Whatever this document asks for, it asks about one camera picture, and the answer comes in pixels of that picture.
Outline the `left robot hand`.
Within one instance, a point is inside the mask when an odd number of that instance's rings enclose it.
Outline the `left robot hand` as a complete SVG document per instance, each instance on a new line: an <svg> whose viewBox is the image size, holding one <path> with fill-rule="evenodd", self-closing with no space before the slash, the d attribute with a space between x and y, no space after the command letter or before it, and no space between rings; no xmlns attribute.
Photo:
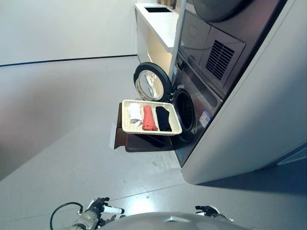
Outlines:
<svg viewBox="0 0 307 230"><path fill-rule="evenodd" d="M125 210L123 208L110 206L108 202L109 197L96 197L91 201L86 211L92 211L98 217L101 217L102 213L124 214Z"/></svg>

